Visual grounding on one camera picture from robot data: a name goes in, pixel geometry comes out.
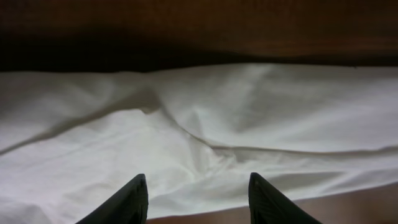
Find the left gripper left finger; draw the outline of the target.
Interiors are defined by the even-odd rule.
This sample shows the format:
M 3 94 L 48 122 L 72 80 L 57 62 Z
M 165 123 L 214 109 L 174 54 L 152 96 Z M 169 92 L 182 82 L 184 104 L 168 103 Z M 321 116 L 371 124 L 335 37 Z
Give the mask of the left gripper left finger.
M 76 224 L 145 224 L 148 205 L 146 177 L 138 174 Z

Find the white t-shirt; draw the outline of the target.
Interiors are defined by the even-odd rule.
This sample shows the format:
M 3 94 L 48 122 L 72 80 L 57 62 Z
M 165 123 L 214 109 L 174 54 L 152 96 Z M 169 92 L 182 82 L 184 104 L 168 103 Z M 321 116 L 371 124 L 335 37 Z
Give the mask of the white t-shirt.
M 1 74 L 1 222 L 76 223 L 144 174 L 149 217 L 397 182 L 397 69 Z

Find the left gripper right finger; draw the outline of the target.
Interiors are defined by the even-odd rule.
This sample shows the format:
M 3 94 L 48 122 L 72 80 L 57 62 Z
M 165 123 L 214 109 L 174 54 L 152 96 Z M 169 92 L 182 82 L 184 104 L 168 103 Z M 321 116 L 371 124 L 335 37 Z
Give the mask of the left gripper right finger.
M 250 175 L 248 199 L 251 224 L 320 224 L 255 172 Z

